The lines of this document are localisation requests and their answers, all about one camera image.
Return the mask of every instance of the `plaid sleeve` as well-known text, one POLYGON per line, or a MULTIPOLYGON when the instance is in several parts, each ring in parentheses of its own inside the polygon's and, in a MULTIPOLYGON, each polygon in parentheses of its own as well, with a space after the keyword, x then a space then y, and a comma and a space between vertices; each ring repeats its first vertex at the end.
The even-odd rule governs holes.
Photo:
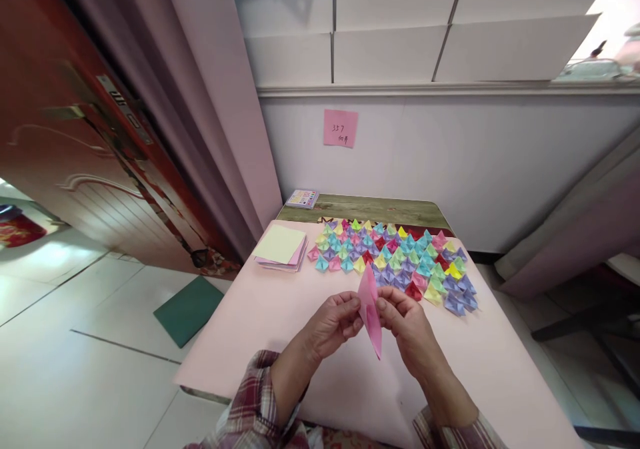
POLYGON ((427 449, 507 449, 482 413, 470 426, 438 429, 427 406, 415 417, 413 427, 427 449))

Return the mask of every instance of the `pink origami piece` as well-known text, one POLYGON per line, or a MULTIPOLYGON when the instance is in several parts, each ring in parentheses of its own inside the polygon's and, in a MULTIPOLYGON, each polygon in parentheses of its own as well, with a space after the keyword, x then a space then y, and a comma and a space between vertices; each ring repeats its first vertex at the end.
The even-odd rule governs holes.
POLYGON ((375 285, 375 276, 373 275, 373 268, 370 264, 367 265, 362 274, 360 287, 358 288, 358 297, 360 298, 360 317, 365 323, 365 328, 367 328, 369 338, 373 344, 373 350, 379 360, 382 356, 382 326, 380 325, 378 312, 375 310, 375 301, 378 299, 378 289, 375 285))

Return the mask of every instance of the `pink paper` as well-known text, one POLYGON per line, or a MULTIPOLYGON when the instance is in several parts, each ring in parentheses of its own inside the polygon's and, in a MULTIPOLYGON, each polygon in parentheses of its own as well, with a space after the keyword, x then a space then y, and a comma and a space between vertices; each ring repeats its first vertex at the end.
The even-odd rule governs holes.
POLYGON ((325 146, 353 147, 358 113, 325 109, 325 146))
POLYGON ((382 326, 380 325, 378 312, 375 310, 378 288, 375 285, 375 277, 370 264, 367 265, 365 272, 362 274, 358 297, 360 298, 360 317, 369 333, 375 355, 380 359, 382 356, 382 326))

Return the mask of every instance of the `yellow paper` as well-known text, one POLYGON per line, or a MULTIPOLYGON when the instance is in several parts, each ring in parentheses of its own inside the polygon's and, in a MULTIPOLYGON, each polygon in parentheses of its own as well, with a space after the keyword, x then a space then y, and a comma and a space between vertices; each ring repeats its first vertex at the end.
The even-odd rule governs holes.
POLYGON ((289 264, 293 253, 305 238, 305 233, 273 225, 253 250, 253 255, 281 264, 289 264))

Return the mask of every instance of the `white floor tile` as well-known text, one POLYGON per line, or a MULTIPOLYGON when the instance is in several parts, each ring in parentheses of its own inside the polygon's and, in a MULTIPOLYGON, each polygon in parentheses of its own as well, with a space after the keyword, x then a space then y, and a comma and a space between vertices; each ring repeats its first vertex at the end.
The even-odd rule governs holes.
POLYGON ((153 311, 195 279, 195 274, 144 266, 127 284, 74 326, 75 330, 182 361, 194 337, 180 349, 153 311))
POLYGON ((0 274, 58 285, 106 252, 78 230, 68 228, 0 251, 0 274))
POLYGON ((0 326, 54 288, 53 284, 0 275, 0 326))
POLYGON ((177 392, 177 365, 67 332, 0 384, 8 448, 142 448, 177 392))
POLYGON ((190 396, 180 390, 145 449, 177 449, 200 442, 215 428, 225 409, 224 404, 190 396))

